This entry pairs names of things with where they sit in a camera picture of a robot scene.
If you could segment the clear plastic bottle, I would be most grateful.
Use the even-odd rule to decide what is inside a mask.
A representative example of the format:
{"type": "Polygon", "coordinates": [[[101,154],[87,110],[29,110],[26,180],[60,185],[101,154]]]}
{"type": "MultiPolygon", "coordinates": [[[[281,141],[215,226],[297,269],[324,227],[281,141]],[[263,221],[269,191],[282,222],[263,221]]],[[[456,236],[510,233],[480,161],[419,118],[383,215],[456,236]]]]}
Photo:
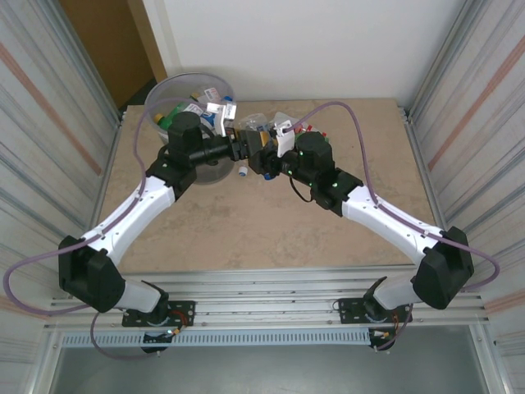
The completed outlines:
{"type": "Polygon", "coordinates": [[[267,117],[264,114],[254,113],[239,120],[238,130],[268,132],[270,126],[267,117]]]}

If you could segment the white bottle red label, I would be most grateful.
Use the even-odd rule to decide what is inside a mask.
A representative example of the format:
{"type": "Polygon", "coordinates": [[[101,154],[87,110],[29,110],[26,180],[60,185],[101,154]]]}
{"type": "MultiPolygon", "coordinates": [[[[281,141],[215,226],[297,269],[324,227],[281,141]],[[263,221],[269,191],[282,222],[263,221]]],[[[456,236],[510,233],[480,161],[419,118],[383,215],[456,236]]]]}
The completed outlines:
{"type": "MultiPolygon", "coordinates": [[[[272,127],[276,129],[277,126],[279,126],[283,122],[289,122],[291,125],[294,125],[298,120],[298,118],[291,117],[283,112],[277,112],[273,117],[271,124],[272,127]]],[[[294,137],[298,139],[301,135],[310,132],[319,132],[326,141],[329,140],[325,132],[321,132],[318,128],[312,126],[307,121],[303,122],[301,126],[297,126],[294,128],[294,137]]]]}

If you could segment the clear plastic bin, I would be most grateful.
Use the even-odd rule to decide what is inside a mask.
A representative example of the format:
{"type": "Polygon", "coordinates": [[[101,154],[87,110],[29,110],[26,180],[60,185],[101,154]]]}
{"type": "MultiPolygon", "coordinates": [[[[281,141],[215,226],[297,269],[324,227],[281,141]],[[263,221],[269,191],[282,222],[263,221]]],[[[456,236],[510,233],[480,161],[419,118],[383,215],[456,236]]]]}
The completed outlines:
{"type": "MultiPolygon", "coordinates": [[[[221,97],[228,95],[235,100],[235,92],[228,82],[219,76],[202,72],[190,72],[169,77],[158,83],[149,92],[145,101],[148,120],[164,144],[168,141],[167,131],[154,122],[154,116],[159,113],[167,115],[179,103],[189,104],[189,96],[193,93],[197,93],[199,97],[206,96],[203,91],[209,87],[216,88],[221,97]]],[[[199,119],[203,126],[203,138],[207,139],[217,133],[215,127],[210,128],[203,123],[201,116],[199,119]]]]}

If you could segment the brown wooden door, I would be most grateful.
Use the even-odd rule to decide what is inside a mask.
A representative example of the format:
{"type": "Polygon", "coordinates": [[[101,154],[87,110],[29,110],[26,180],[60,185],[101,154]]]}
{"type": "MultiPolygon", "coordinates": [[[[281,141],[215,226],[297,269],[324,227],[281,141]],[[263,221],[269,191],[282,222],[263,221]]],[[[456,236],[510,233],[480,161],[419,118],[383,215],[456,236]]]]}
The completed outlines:
{"type": "Polygon", "coordinates": [[[58,0],[95,65],[113,101],[121,107],[132,95],[126,82],[126,43],[123,14],[126,0],[58,0]]]}

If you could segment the aluminium rail frame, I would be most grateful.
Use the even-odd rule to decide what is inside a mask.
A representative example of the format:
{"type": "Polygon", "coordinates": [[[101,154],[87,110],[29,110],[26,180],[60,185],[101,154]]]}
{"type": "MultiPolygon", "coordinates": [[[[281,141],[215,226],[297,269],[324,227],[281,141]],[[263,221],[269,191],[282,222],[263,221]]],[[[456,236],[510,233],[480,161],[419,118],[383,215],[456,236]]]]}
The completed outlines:
{"type": "MultiPolygon", "coordinates": [[[[194,329],[327,328],[340,325],[339,298],[360,297],[380,277],[411,272],[408,266],[279,268],[262,270],[132,273],[161,287],[171,300],[194,300],[194,329]]],[[[87,330],[94,309],[48,318],[48,330],[87,330]]],[[[458,294],[447,309],[419,304],[413,326],[488,324],[481,296],[458,294]]]]}

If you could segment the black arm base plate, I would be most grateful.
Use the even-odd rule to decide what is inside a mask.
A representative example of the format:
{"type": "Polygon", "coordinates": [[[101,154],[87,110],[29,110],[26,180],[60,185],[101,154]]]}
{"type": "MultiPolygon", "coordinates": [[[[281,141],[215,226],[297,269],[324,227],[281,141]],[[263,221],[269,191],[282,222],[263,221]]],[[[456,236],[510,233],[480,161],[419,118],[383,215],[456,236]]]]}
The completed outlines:
{"type": "Polygon", "coordinates": [[[195,307],[196,303],[191,300],[169,300],[167,316],[157,323],[153,321],[151,314],[127,309],[123,314],[121,325],[125,328],[191,327],[194,325],[195,307]]]}
{"type": "Polygon", "coordinates": [[[340,322],[357,323],[402,323],[409,314],[409,306],[402,305],[393,310],[384,309],[374,300],[364,298],[342,298],[336,301],[340,322]]]}

